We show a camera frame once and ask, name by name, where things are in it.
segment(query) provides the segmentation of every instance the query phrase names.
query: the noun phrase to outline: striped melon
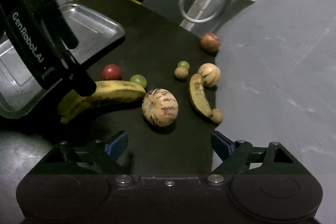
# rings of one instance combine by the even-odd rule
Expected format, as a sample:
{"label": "striped melon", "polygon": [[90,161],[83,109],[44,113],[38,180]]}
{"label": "striped melon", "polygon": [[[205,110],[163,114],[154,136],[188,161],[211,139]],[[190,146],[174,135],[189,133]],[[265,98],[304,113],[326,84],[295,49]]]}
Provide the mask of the striped melon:
{"label": "striped melon", "polygon": [[207,87],[216,85],[221,77],[221,70],[211,63],[200,66],[197,73],[202,75],[203,85]]}
{"label": "striped melon", "polygon": [[151,90],[142,102],[142,114],[154,126],[170,125],[176,119],[178,112],[177,100],[168,90]]}

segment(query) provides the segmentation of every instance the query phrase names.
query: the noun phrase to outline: gray floor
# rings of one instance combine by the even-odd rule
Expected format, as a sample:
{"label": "gray floor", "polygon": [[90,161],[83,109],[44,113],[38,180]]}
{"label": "gray floor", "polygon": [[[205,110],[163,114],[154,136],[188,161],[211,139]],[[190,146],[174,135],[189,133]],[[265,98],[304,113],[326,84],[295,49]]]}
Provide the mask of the gray floor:
{"label": "gray floor", "polygon": [[226,118],[218,130],[255,146],[282,142],[324,189],[317,219],[334,224],[336,0],[236,0],[191,31],[222,40],[217,107]]}

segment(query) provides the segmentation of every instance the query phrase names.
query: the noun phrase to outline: screw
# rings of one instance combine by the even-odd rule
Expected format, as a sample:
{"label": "screw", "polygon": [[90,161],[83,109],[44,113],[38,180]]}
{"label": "screw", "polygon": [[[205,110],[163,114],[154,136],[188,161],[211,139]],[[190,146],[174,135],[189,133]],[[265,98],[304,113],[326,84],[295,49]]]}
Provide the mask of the screw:
{"label": "screw", "polygon": [[170,187],[170,186],[173,186],[173,185],[175,184],[175,182],[173,182],[173,181],[171,181],[171,180],[167,180],[167,181],[165,182],[165,184],[166,184],[168,187]]}
{"label": "screw", "polygon": [[132,181],[132,177],[130,175],[119,175],[115,178],[115,181],[120,184],[128,184]]}
{"label": "screw", "polygon": [[224,180],[223,176],[221,175],[209,175],[208,176],[208,181],[212,182],[212,183],[220,183]]}

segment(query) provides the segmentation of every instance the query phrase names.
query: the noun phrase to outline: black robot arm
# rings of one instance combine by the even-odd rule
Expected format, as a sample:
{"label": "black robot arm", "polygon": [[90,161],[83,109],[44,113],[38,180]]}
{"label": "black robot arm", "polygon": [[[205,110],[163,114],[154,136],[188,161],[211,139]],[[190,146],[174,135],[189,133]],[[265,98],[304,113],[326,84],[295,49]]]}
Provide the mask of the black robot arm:
{"label": "black robot arm", "polygon": [[78,40],[55,0],[0,0],[0,27],[41,87],[64,79],[81,96],[95,92],[95,83],[68,50]]}

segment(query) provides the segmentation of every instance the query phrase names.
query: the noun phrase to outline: silver tray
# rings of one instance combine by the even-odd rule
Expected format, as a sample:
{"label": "silver tray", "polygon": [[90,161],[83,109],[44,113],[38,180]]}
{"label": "silver tray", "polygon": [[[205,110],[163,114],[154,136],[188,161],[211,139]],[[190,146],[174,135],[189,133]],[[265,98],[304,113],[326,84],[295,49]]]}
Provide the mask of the silver tray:
{"label": "silver tray", "polygon": [[[83,5],[64,4],[60,10],[78,38],[78,47],[70,51],[80,64],[125,35],[120,24]],[[6,35],[0,39],[0,115],[23,117],[53,87],[41,88]]]}

